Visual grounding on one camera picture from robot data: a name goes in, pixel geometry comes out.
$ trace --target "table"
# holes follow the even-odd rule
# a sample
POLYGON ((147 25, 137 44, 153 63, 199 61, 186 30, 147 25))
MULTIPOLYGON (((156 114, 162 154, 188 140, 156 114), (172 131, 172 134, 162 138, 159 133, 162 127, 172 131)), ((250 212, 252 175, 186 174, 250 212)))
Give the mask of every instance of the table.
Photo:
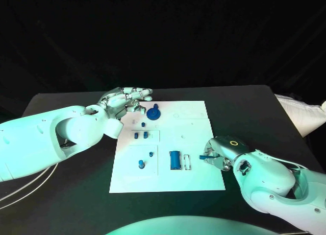
MULTIPOLYGON (((71 105, 88 106, 103 93, 38 94, 23 116, 71 105)), ((157 101, 203 100, 214 136, 235 135, 267 154, 323 171, 267 86, 157 89, 152 97, 157 101)), ((231 171, 222 173, 225 191, 108 193, 116 142, 104 136, 94 147, 58 164, 35 193, 0 210, 0 234, 105 234, 140 220, 170 215, 232 219, 278 233, 299 231, 248 206, 231 171)), ((0 183, 0 192, 26 179, 0 183)))

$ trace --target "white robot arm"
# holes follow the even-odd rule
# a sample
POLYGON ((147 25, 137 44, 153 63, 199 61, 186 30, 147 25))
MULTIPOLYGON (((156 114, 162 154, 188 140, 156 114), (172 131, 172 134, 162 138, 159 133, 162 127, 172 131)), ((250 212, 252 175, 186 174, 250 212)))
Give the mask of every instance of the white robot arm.
POLYGON ((0 124, 0 182, 28 176, 88 149, 103 135, 117 138, 120 118, 140 111, 137 99, 152 100, 152 89, 116 88, 98 103, 71 106, 0 124))
POLYGON ((326 175, 251 151, 235 137, 215 137, 205 146, 205 162, 221 170, 232 168, 242 198, 260 212, 284 219, 314 235, 326 235, 326 175))

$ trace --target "black curtain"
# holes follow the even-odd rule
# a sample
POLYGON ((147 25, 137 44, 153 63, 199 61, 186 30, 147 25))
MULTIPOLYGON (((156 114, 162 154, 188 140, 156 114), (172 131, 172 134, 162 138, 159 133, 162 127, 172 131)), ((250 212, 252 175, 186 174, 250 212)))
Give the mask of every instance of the black curtain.
POLYGON ((0 0, 0 120, 38 93, 248 84, 326 99, 326 1, 0 0))

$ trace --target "white bag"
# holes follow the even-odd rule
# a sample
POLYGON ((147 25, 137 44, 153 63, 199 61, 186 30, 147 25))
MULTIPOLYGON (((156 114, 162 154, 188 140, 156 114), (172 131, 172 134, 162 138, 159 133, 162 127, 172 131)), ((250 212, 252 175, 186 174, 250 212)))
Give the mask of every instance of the white bag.
POLYGON ((293 98, 276 94, 302 137, 312 133, 326 122, 326 101, 322 105, 309 105, 293 98))

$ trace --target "small blue part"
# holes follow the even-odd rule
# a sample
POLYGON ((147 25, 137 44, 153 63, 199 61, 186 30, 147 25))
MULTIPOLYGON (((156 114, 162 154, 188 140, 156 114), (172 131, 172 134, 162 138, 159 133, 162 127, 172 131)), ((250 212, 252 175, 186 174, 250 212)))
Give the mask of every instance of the small blue part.
POLYGON ((143 168, 144 168, 144 162, 143 162, 143 160, 139 161, 139 164, 140 164, 140 169, 143 169, 143 168))
POLYGON ((199 155, 199 159, 205 160, 206 158, 214 158, 212 156, 199 155))
POLYGON ((172 151, 170 152, 170 159, 172 159, 172 170, 180 170, 182 165, 180 165, 180 152, 179 151, 172 151))
POLYGON ((160 117, 160 111, 157 109, 157 104, 154 104, 153 108, 150 108, 146 112, 146 116, 150 120, 157 120, 160 117))

